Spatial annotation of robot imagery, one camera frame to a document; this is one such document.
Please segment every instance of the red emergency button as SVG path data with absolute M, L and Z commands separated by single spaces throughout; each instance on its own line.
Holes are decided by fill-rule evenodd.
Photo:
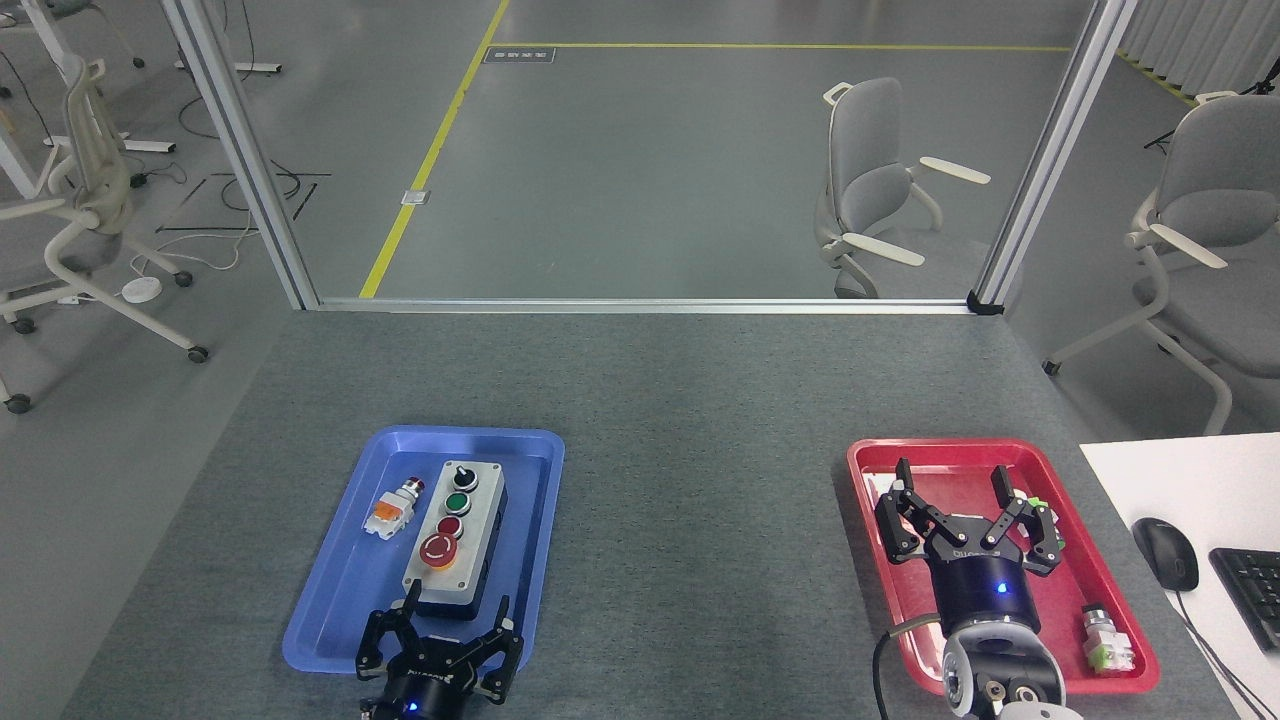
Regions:
M 453 515 L 445 515 L 440 518 L 440 521 L 435 525 L 435 532 L 442 536 L 452 536 L 453 539 L 462 539 L 462 519 L 454 518 Z
M 426 562 L 428 568 L 434 568 L 435 570 L 444 570 L 452 565 L 457 553 L 458 541 L 453 536 L 442 533 L 431 534 L 417 548 L 417 556 L 422 559 L 422 562 Z

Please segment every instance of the selector switch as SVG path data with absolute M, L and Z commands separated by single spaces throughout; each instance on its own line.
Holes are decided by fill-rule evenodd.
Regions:
M 456 492 L 444 501 L 444 511 L 458 518 L 471 511 L 471 496 L 465 492 Z
M 476 471 L 458 465 L 458 470 L 453 473 L 453 487 L 462 492 L 471 492 L 476 489 L 477 484 L 480 484 L 480 478 L 476 477 Z

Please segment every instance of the keyboard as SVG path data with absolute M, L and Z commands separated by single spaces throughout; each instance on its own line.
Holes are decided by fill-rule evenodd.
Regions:
M 1208 560 L 1258 647 L 1280 652 L 1280 552 L 1217 547 Z

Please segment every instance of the computer mouse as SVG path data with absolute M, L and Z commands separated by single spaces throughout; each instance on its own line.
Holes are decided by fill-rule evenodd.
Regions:
M 1133 539 L 1160 587 L 1185 592 L 1199 584 L 1196 550 L 1181 530 L 1158 518 L 1143 518 L 1133 524 Z

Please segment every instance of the gray table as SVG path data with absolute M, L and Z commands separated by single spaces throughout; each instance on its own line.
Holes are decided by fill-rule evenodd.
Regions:
M 1153 692 L 1074 708 L 1233 717 L 1061 414 L 1000 318 L 298 314 L 67 716 L 353 717 L 380 687 L 280 639 L 362 445 L 406 423 L 567 446 L 534 656 L 468 717 L 873 717 L 844 451 L 948 436 L 1044 450 L 1160 657 Z M 951 716 L 886 670 L 892 717 Z

